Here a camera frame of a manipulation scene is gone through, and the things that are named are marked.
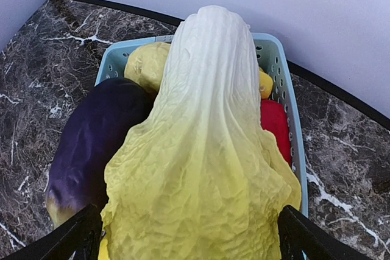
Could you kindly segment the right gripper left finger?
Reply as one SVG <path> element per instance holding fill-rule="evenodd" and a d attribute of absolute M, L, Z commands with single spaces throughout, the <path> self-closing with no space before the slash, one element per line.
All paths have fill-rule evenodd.
<path fill-rule="evenodd" d="M 97 259 L 101 235 L 101 215 L 94 205 L 88 205 L 45 237 L 3 260 Z"/>

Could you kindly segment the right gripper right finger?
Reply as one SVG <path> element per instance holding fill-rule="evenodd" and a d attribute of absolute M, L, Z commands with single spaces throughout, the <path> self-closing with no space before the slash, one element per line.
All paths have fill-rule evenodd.
<path fill-rule="evenodd" d="M 354 259 L 370 258 L 336 240 L 290 205 L 278 216 L 281 259 Z"/>

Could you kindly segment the napa cabbage toy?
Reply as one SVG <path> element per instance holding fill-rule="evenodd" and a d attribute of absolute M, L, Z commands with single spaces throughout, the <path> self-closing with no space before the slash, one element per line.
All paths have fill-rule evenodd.
<path fill-rule="evenodd" d="M 210 5 L 177 28 L 149 117 L 105 167 L 110 259 L 280 259 L 300 183 L 260 125 L 247 24 Z"/>

